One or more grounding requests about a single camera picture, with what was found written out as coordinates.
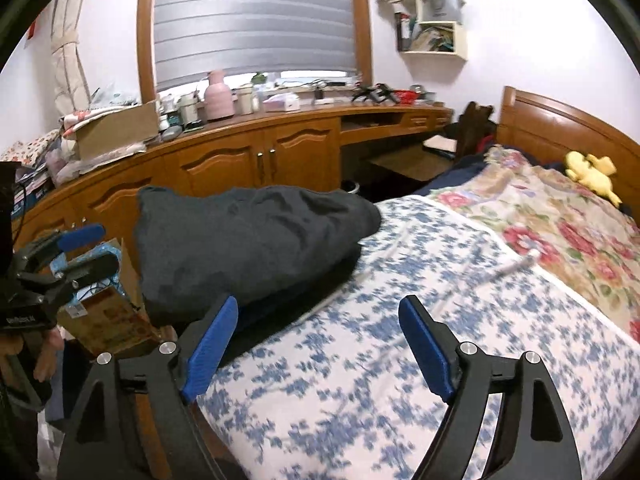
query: window blind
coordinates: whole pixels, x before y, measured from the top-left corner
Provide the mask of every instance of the window blind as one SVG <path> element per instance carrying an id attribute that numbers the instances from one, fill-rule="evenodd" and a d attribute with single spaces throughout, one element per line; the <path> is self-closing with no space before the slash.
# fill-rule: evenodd
<path id="1" fill-rule="evenodd" d="M 284 70 L 356 70 L 351 0 L 155 0 L 156 86 Z"/>

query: wooden headboard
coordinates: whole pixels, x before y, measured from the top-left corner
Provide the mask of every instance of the wooden headboard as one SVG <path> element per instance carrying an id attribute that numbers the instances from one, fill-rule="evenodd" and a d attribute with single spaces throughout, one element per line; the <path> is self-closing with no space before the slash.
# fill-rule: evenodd
<path id="1" fill-rule="evenodd" d="M 497 141 L 542 164 L 562 161 L 570 151 L 609 156 L 618 169 L 611 177 L 613 191 L 640 223 L 640 146 L 613 126 L 559 101 L 505 86 Z"/>

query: blue floral bedsheet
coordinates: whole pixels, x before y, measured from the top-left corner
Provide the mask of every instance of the blue floral bedsheet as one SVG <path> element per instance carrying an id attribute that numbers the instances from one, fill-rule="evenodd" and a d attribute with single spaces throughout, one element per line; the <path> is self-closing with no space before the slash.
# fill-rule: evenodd
<path id="1" fill-rule="evenodd" d="M 640 345 L 539 267 L 442 306 L 460 272 L 513 261 L 493 232 L 411 196 L 382 203 L 354 276 L 313 313 L 218 371 L 198 400 L 252 479 L 410 479 L 444 416 L 398 323 L 416 294 L 460 340 L 487 353 L 535 350 L 595 479 L 640 415 Z M 466 478 L 478 478 L 500 396 L 490 396 Z"/>

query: white wall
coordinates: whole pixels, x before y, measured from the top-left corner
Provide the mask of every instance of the white wall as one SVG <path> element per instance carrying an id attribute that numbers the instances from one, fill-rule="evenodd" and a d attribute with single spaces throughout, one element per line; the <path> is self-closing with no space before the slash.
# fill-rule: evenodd
<path id="1" fill-rule="evenodd" d="M 84 0 L 78 52 L 89 92 L 114 83 L 140 95 L 136 22 L 138 0 Z"/>
<path id="2" fill-rule="evenodd" d="M 390 4 L 370 0 L 373 71 L 396 88 L 412 83 L 463 111 L 496 108 L 505 85 L 580 108 L 640 142 L 640 75 L 587 0 L 466 0 L 469 60 L 396 52 Z"/>
<path id="3" fill-rule="evenodd" d="M 0 72 L 0 152 L 58 126 L 50 64 L 51 6 L 38 17 L 33 38 L 22 37 Z"/>
<path id="4" fill-rule="evenodd" d="M 138 0 L 84 0 L 78 50 L 89 90 L 111 82 L 140 95 L 136 51 Z M 38 17 L 35 36 L 20 40 L 0 73 L 0 152 L 57 128 L 51 65 L 52 4 Z"/>

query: yellow plush toy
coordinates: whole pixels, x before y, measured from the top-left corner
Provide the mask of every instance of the yellow plush toy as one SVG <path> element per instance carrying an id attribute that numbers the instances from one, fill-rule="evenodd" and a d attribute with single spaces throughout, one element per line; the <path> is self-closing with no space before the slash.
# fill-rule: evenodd
<path id="1" fill-rule="evenodd" d="M 586 158 L 578 152 L 569 152 L 564 158 L 567 166 L 566 176 L 574 182 L 591 189 L 595 194 L 608 198 L 611 203 L 619 207 L 622 200 L 613 193 L 611 175 L 616 173 L 616 167 L 608 156 L 596 158 L 587 155 Z"/>

